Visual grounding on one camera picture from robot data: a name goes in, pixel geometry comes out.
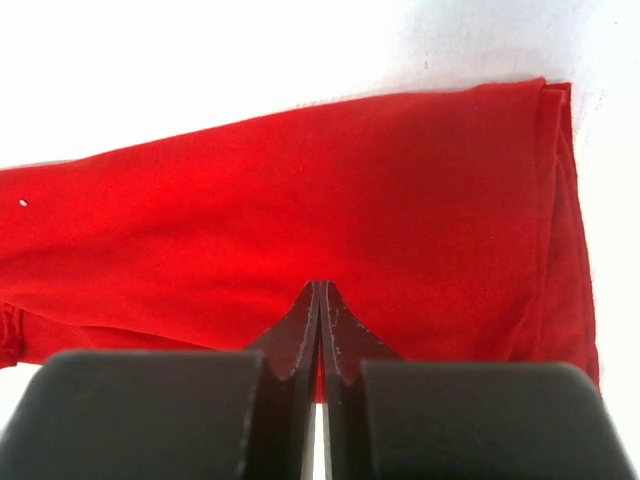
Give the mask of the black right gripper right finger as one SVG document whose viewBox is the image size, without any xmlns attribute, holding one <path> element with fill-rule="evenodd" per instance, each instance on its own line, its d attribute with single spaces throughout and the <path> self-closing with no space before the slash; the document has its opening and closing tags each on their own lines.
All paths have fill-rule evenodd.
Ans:
<svg viewBox="0 0 640 480">
<path fill-rule="evenodd" d="M 632 479 L 591 380 L 565 363 L 415 362 L 322 282 L 331 479 Z"/>
</svg>

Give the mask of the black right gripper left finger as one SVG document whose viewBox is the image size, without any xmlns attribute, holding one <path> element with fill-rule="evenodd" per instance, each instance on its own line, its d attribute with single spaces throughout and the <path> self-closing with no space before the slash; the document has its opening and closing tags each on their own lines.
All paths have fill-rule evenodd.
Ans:
<svg viewBox="0 0 640 480">
<path fill-rule="evenodd" d="M 2 477 L 311 478 L 319 296 L 238 352 L 53 357 L 2 433 Z"/>
</svg>

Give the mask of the red t shirt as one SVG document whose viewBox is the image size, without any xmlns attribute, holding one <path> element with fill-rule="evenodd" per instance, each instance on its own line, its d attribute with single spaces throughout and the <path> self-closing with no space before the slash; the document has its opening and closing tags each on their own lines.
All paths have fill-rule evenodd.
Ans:
<svg viewBox="0 0 640 480">
<path fill-rule="evenodd" d="M 1 364 L 240 350 L 312 280 L 409 360 L 600 378 L 571 87 L 374 96 L 1 173 Z"/>
</svg>

